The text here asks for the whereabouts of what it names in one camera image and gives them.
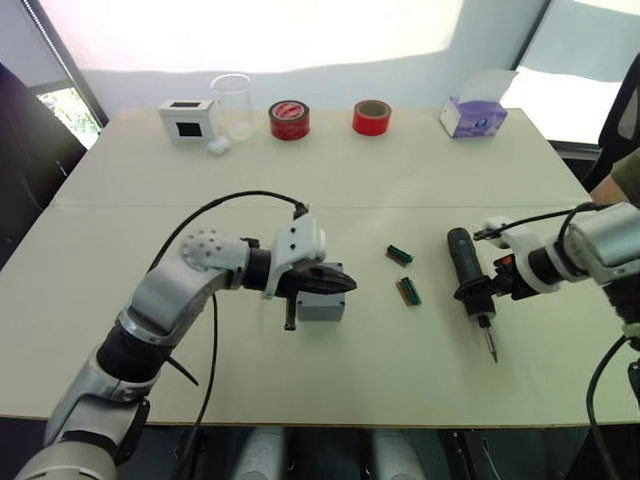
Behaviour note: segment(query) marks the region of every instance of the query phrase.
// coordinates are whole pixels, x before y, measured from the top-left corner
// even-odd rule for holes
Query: white box
[[[158,110],[172,140],[213,140],[216,115],[213,100],[167,100]]]

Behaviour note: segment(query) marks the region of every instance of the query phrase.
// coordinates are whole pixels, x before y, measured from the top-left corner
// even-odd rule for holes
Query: black chair
[[[611,172],[613,164],[640,147],[640,54],[631,64],[604,127],[602,148],[593,168],[581,183],[590,192]]]
[[[86,151],[0,64],[0,269]]]

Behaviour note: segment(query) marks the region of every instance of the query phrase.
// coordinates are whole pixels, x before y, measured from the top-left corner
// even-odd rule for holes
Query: tape roll
[[[380,100],[364,100],[353,109],[353,129],[362,135],[381,135],[389,127],[391,107]]]
[[[280,140],[297,140],[309,133],[309,107],[297,100],[282,100],[269,108],[271,134]]]

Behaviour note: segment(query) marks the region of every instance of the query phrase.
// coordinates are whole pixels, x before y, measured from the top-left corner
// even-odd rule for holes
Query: small gray box
[[[341,263],[323,263],[322,265],[343,271]],[[345,306],[344,293],[334,295],[320,295],[318,293],[298,293],[298,320],[305,321],[334,321],[342,318]]]

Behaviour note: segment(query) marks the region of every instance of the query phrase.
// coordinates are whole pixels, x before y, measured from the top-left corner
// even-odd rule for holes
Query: white tabletop
[[[585,424],[590,375],[621,333],[599,288],[589,281],[520,302],[498,299],[497,365],[481,330],[452,298],[450,228],[547,210],[313,208],[326,230],[328,260],[344,262],[359,288],[347,294],[341,322],[303,323],[295,332],[283,330],[283,300],[221,293],[218,370],[205,422]],[[0,274],[0,414],[49,415],[166,235],[191,211],[58,205],[41,216]],[[290,214],[284,207],[222,207],[193,227],[269,245]],[[536,228],[548,235],[558,223]],[[386,258],[388,243],[414,254],[414,263],[403,269]],[[486,243],[478,250],[485,268],[502,253]],[[406,307],[394,286],[405,275],[422,297],[419,307]],[[203,383],[211,337],[208,307],[175,352]],[[600,421],[640,419],[626,379],[635,357],[624,348],[605,371],[595,403]],[[151,395],[151,421],[193,421],[203,390],[165,367]]]
[[[588,198],[521,110],[510,110],[493,138],[453,140],[437,115],[396,110],[385,135],[365,137],[351,129],[351,112],[312,111],[309,135],[283,142],[259,112],[255,135],[216,158],[201,143],[171,143],[157,112],[130,112],[111,121],[55,202],[199,206],[249,189],[331,207],[551,206]]]

